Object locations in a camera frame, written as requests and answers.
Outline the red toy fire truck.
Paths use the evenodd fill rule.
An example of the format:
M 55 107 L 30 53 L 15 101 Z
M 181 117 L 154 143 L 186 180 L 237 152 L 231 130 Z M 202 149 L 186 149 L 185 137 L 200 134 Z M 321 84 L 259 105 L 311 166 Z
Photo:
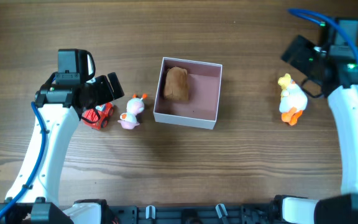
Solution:
M 108 123 L 110 117 L 114 113 L 114 105 L 109 102 L 103 105 L 96 106 L 95 109 L 90 109 L 85 111 L 85 114 L 82 116 L 82 121 L 85 125 L 100 130 L 105 128 Z

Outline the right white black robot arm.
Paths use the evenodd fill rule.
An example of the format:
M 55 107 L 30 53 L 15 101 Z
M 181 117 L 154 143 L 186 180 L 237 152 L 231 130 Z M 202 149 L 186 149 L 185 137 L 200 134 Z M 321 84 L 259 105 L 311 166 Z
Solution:
M 321 200 L 278 196 L 270 218 L 286 223 L 358 223 L 358 20 L 306 10 L 293 14 L 321 28 L 317 44 L 297 36 L 282 60 L 319 85 L 320 96 L 328 101 L 341 151 L 341 194 Z

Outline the white yellow duck plush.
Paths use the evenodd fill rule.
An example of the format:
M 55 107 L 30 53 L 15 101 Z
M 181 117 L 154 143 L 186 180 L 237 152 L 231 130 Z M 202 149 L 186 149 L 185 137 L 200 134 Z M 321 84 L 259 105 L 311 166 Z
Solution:
M 289 73 L 278 79 L 282 91 L 280 94 L 279 112 L 283 122 L 296 125 L 308 104 L 308 98 Z

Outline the pink cardboard box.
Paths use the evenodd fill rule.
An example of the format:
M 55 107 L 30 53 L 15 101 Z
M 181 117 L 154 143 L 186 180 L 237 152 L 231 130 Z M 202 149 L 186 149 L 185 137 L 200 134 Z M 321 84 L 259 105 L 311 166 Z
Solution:
M 167 72 L 173 67 L 184 68 L 188 72 L 188 101 L 166 100 L 163 97 Z M 222 75 L 223 66 L 218 63 L 164 57 L 153 109 L 155 121 L 213 129 L 218 118 Z

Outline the brown plush toy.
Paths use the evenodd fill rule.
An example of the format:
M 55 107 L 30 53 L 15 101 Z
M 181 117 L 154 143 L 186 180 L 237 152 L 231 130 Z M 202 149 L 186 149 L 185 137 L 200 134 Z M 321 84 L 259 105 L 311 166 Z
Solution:
M 184 68 L 168 69 L 163 89 L 163 97 L 172 101 L 189 100 L 188 72 Z

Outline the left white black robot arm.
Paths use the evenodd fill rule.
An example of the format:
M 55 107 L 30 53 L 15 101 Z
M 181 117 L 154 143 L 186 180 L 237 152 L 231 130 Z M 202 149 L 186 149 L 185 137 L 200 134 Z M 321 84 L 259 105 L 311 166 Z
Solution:
M 124 95 L 115 73 L 95 75 L 87 50 L 60 49 L 58 70 L 35 93 L 32 137 L 19 174 L 0 203 L 0 223 L 112 223 L 106 200 L 58 205 L 63 163 L 82 114 Z

